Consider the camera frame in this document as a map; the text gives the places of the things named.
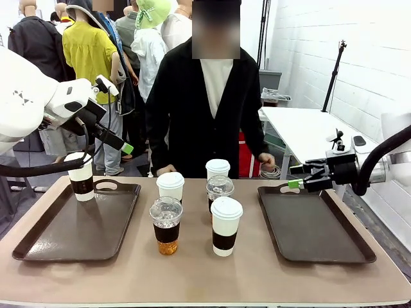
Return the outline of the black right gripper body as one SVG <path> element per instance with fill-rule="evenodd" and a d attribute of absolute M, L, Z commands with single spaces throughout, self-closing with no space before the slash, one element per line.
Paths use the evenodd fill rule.
<path fill-rule="evenodd" d="M 330 177 L 337 185 L 352 184 L 357 180 L 357 157 L 354 151 L 348 151 L 343 154 L 327 151 L 326 162 Z"/>

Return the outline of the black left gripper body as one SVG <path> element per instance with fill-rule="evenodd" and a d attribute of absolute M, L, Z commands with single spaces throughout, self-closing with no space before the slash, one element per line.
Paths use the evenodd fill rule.
<path fill-rule="evenodd" d="M 62 128 L 76 135 L 83 136 L 85 131 L 76 118 L 82 121 L 89 135 L 101 137 L 107 131 L 107 127 L 100 123 L 106 110 L 97 102 L 88 99 L 85 106 L 77 101 L 70 101 L 64 104 L 64 108 L 71 117 L 62 125 Z"/>

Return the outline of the white paper cup black sleeve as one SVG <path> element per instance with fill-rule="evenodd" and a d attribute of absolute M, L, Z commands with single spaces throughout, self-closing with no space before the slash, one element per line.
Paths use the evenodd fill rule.
<path fill-rule="evenodd" d="M 212 202 L 211 214 L 213 251 L 217 256 L 228 257 L 234 249 L 243 207 L 239 201 L 222 196 Z"/>
<path fill-rule="evenodd" d="M 77 160 L 84 156 L 84 152 L 76 152 L 68 154 L 64 162 Z M 83 166 L 79 169 L 69 170 L 69 178 L 71 187 L 76 196 L 76 199 L 81 202 L 86 202 L 94 198 L 92 160 L 89 154 L 83 158 Z"/>
<path fill-rule="evenodd" d="M 184 177 L 179 172 L 164 173 L 157 178 L 156 184 L 160 197 L 171 197 L 182 202 Z"/>
<path fill-rule="evenodd" d="M 228 176 L 231 166 L 227 160 L 215 158 L 209 160 L 205 168 L 207 170 L 207 180 L 209 180 L 217 175 Z"/>

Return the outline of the clear plastic iced coffee cup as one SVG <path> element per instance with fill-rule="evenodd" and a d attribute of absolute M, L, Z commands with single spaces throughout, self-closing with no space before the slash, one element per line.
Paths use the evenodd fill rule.
<path fill-rule="evenodd" d="M 178 248 L 183 207 L 179 200 L 163 196 L 156 199 L 149 210 L 159 252 L 173 255 Z"/>
<path fill-rule="evenodd" d="M 228 176 L 215 175 L 207 181 L 206 191 L 208 197 L 208 207 L 210 212 L 211 205 L 215 201 L 215 199 L 222 196 L 230 197 L 233 194 L 234 183 Z"/>

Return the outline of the person's left forearm black sleeve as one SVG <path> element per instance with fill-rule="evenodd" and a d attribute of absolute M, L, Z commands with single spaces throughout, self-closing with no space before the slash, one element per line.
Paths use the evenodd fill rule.
<path fill-rule="evenodd" d="M 268 147 L 264 142 L 264 133 L 259 118 L 258 110 L 250 113 L 249 125 L 247 130 L 247 143 L 250 146 L 251 152 L 260 162 L 268 162 Z"/>

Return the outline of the dark brown plastic tray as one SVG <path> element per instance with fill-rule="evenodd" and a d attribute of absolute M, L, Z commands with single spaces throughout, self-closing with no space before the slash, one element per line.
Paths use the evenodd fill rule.
<path fill-rule="evenodd" d="M 121 248 L 140 191 L 139 184 L 97 180 L 94 198 L 78 201 L 67 185 L 14 248 L 12 257 L 30 262 L 113 258 Z"/>
<path fill-rule="evenodd" d="M 272 241 L 288 261 L 369 264 L 377 256 L 329 191 L 290 190 L 286 184 L 258 187 Z"/>

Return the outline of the person's left hand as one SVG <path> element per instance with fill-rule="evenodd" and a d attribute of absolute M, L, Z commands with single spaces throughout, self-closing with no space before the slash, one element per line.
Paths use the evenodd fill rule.
<path fill-rule="evenodd" d="M 258 160 L 261 163 L 261 170 L 272 172 L 275 169 L 275 158 L 269 153 L 261 153 L 258 156 Z"/>

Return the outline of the white table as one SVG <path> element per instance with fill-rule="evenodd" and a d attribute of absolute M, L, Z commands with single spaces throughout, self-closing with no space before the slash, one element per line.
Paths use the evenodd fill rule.
<path fill-rule="evenodd" d="M 336 130 L 343 131 L 342 140 L 348 146 L 351 144 L 351 137 L 361 135 L 339 118 L 319 109 L 262 107 L 259 116 L 265 124 L 271 124 L 285 143 L 280 175 L 282 180 L 286 180 L 291 157 L 300 164 L 324 158 L 332 145 L 326 138 Z"/>

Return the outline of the red bag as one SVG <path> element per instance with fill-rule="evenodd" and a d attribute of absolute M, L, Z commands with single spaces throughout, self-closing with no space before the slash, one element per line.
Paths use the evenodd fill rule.
<path fill-rule="evenodd" d="M 245 142 L 243 132 L 239 134 L 239 177 L 256 178 L 260 175 L 260 163 Z"/>

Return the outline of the person in black cardigan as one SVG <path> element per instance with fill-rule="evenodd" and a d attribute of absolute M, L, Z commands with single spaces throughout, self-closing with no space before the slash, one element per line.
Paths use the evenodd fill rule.
<path fill-rule="evenodd" d="M 240 46 L 241 0 L 193 0 L 192 36 L 168 51 L 146 102 L 152 170 L 205 178 L 227 160 L 239 176 L 239 134 L 261 109 L 259 67 Z"/>

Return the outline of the clear plastic bag clutter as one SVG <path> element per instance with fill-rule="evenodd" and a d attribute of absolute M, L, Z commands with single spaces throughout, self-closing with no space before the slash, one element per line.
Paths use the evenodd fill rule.
<path fill-rule="evenodd" d="M 276 89 L 268 89 L 263 87 L 261 92 L 261 99 L 269 102 L 291 101 L 292 98 L 285 94 L 280 94 Z"/>

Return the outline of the mannequin in black jacket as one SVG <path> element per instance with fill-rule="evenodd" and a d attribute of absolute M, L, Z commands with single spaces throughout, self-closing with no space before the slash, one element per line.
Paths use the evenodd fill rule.
<path fill-rule="evenodd" d="M 46 76 L 67 81 L 62 36 L 54 25 L 36 16 L 36 0 L 19 0 L 21 19 L 10 31 L 8 49 L 36 65 Z"/>

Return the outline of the black tripod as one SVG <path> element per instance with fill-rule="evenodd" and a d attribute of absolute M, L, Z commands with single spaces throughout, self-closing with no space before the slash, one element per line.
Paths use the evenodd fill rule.
<path fill-rule="evenodd" d="M 344 52 L 346 47 L 347 47 L 346 41 L 341 40 L 339 42 L 339 45 L 338 45 L 338 56 L 337 56 L 337 59 L 336 59 L 336 62 L 335 62 L 334 69 L 331 73 L 331 79 L 330 79 L 330 82 L 329 82 L 328 90 L 326 92 L 326 97 L 325 97 L 321 112 L 327 112 L 327 108 L 328 108 L 328 104 L 329 104 L 329 101 L 330 101 L 331 93 L 333 91 L 333 88 L 335 86 L 335 82 L 336 82 L 336 79 L 337 79 L 342 53 Z"/>

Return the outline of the person in blue shirt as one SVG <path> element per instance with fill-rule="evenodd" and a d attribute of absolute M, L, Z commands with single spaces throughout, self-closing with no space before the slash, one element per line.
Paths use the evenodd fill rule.
<path fill-rule="evenodd" d="M 115 22 L 109 17 L 106 11 L 99 11 L 97 13 L 98 20 L 103 25 L 103 28 L 109 34 L 109 37 L 113 44 L 115 44 L 120 58 L 120 69 L 121 72 L 124 72 L 125 80 L 121 82 L 121 97 L 120 97 L 120 111 L 119 114 L 123 120 L 123 134 L 122 138 L 124 141 L 128 141 L 128 143 L 135 147 L 132 143 L 132 138 L 128 137 L 129 135 L 129 124 L 131 121 L 132 113 L 135 111 L 135 94 L 134 94 L 134 71 L 131 67 L 129 59 L 126 53 L 123 50 L 123 45 L 119 33 L 117 31 Z"/>

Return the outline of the grey bin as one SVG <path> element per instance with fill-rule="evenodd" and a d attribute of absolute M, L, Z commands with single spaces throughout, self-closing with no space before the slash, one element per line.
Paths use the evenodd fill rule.
<path fill-rule="evenodd" d="M 259 84 L 260 84 L 260 93 L 263 92 L 263 89 L 272 89 L 277 90 L 279 88 L 279 83 L 281 80 L 282 73 L 270 70 L 259 70 Z"/>

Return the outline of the mannequin with red collar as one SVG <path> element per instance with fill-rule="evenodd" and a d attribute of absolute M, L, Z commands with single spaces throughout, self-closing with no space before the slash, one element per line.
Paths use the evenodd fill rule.
<path fill-rule="evenodd" d="M 55 11 L 50 15 L 51 23 L 61 35 L 74 23 L 74 20 L 72 20 L 66 12 L 66 6 L 65 3 L 57 3 L 55 5 Z"/>

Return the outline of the green sun hat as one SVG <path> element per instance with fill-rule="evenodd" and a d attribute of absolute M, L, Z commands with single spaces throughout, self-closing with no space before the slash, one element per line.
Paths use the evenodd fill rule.
<path fill-rule="evenodd" d="M 163 23 L 171 12 L 170 0 L 136 0 L 139 8 L 136 29 L 152 29 Z"/>

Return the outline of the black stand poles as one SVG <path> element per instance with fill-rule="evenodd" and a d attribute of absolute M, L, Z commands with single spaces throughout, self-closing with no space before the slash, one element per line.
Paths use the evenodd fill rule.
<path fill-rule="evenodd" d="M 257 65 L 261 67 L 261 63 L 264 62 L 263 55 L 266 55 L 267 50 L 267 29 L 269 23 L 271 0 L 263 0 L 261 10 L 261 20 L 259 29 L 258 40 L 258 53 L 257 53 Z"/>

